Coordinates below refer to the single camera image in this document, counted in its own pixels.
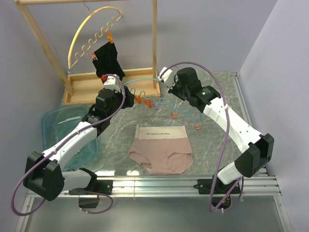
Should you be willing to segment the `blue wavy hanger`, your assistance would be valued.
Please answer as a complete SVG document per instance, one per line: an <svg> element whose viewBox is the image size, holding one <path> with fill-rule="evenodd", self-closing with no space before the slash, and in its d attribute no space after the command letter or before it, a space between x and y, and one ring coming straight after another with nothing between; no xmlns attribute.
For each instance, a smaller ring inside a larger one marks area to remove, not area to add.
<svg viewBox="0 0 309 232"><path fill-rule="evenodd" d="M199 113L199 118L194 116L193 110L185 110L183 105L178 105L175 101L169 101L167 100L166 97L162 97L161 94L159 96L156 96L155 94L148 94L147 95L147 90L142 89L138 91L137 87L128 87L130 92L134 94L135 96L140 96L144 101L150 100L152 103L158 103L159 104L159 109L162 107L166 107L170 109L172 112L178 112L178 114L183 115L183 116L188 116L192 120L194 120L197 123L202 123L203 122L203 116L202 113Z"/></svg>

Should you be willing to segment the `pink and cream underwear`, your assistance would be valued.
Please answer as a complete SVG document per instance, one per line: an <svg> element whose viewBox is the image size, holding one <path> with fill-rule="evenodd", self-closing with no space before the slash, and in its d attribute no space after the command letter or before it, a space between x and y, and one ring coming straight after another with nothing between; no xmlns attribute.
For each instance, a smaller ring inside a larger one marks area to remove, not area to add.
<svg viewBox="0 0 309 232"><path fill-rule="evenodd" d="M137 126L129 157L150 175L182 174L194 163L185 126Z"/></svg>

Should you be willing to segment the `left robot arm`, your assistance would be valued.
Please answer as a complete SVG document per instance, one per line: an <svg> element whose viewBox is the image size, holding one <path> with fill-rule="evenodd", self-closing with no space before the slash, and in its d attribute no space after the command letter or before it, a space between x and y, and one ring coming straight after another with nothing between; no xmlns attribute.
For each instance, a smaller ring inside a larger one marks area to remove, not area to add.
<svg viewBox="0 0 309 232"><path fill-rule="evenodd" d="M79 150L107 129L116 112L132 107L134 98L127 87L119 92L102 89L95 104L71 133L43 153L33 152L28 156L23 186L47 201L66 190L81 189L86 194L98 192L94 172L85 168L68 172L64 168Z"/></svg>

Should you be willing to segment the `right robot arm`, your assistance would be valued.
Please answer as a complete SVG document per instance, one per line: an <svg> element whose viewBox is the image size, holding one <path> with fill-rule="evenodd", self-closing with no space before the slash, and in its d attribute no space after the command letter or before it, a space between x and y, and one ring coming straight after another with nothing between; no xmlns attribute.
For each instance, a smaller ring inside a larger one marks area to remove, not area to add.
<svg viewBox="0 0 309 232"><path fill-rule="evenodd" d="M213 180L213 189L224 193L230 184L241 177L252 177L272 157L274 138L262 134L245 122L228 104L222 95L211 86L202 86L194 68L178 70L163 68L158 77L168 87L168 92L211 118L234 141L241 155L223 167Z"/></svg>

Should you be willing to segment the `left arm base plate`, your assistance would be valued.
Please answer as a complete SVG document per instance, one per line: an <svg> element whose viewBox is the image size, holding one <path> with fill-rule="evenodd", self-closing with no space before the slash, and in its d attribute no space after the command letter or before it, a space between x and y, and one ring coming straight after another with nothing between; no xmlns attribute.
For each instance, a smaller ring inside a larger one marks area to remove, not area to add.
<svg viewBox="0 0 309 232"><path fill-rule="evenodd" d="M73 190L69 190L69 195L85 195L94 192L94 195L98 193L111 195L113 189L113 181L112 180L96 180L91 187L86 188L76 188Z"/></svg>

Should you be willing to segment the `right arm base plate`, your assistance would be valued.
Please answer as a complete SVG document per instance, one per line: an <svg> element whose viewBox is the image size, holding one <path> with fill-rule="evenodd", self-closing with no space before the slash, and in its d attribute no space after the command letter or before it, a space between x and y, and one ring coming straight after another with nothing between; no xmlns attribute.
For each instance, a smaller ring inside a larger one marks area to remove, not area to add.
<svg viewBox="0 0 309 232"><path fill-rule="evenodd" d="M227 191L232 188L234 184L237 184L233 190L231 191L231 194L239 194L240 193L240 186L239 183L234 180L231 183L225 185L222 183L221 180L217 179L215 188L214 188L214 194L226 194ZM198 179L197 184L193 186L195 189L198 190L198 193L203 194L210 194L211 193L211 187L212 187L212 179Z"/></svg>

